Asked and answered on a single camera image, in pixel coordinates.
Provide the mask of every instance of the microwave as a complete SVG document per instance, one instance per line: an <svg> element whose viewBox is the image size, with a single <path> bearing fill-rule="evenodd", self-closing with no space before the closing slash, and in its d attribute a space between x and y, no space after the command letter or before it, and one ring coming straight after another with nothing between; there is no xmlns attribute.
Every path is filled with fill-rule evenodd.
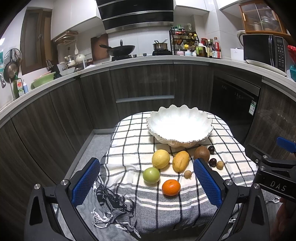
<svg viewBox="0 0 296 241"><path fill-rule="evenodd" d="M284 38L271 34L245 34L242 38L244 60L262 62L285 73L294 64Z"/></svg>

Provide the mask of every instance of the black wok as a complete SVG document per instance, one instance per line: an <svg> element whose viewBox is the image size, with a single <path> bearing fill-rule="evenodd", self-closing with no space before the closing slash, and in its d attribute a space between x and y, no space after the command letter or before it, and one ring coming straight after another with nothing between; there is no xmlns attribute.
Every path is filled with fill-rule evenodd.
<svg viewBox="0 0 296 241"><path fill-rule="evenodd" d="M120 40L120 46L115 48L109 47L104 44L100 44L100 47L107 49L107 53L113 57L129 55L135 49L134 45L123 45L122 40Z"/></svg>

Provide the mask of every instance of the wooden cutting board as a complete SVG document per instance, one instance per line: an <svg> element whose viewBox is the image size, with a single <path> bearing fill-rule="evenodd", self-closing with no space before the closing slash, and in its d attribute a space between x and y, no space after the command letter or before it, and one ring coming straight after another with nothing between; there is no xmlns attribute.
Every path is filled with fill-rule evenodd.
<svg viewBox="0 0 296 241"><path fill-rule="evenodd" d="M93 61L110 57L110 55L107 53L107 49L101 48L100 44L108 46L108 34L102 34L100 37L91 38L91 53Z"/></svg>

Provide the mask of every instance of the white bowl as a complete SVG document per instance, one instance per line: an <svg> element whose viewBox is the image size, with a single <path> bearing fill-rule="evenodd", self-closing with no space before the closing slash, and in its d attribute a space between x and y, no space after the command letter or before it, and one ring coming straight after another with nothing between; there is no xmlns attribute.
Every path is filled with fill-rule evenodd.
<svg viewBox="0 0 296 241"><path fill-rule="evenodd" d="M213 120L206 112L186 105L169 108L160 107L147 117L147 128L160 143L171 147L189 148L205 141L213 130Z"/></svg>
<svg viewBox="0 0 296 241"><path fill-rule="evenodd" d="M64 70L64 71L61 71L60 74L61 74L62 76L65 76L65 75L68 75L68 74L74 73L74 70L75 70L75 68L66 69L66 70Z"/></svg>

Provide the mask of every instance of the green plastic bowl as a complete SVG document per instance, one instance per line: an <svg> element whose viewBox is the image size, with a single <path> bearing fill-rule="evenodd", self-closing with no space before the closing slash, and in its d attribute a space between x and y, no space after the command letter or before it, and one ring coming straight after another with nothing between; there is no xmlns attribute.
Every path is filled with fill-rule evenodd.
<svg viewBox="0 0 296 241"><path fill-rule="evenodd" d="M47 74L47 75L44 75L38 79L36 79L32 84L31 84L31 89L35 89L41 85L44 85L45 83L49 82L49 81L52 81L54 80L54 74L55 72L53 73L50 73L50 74Z"/></svg>

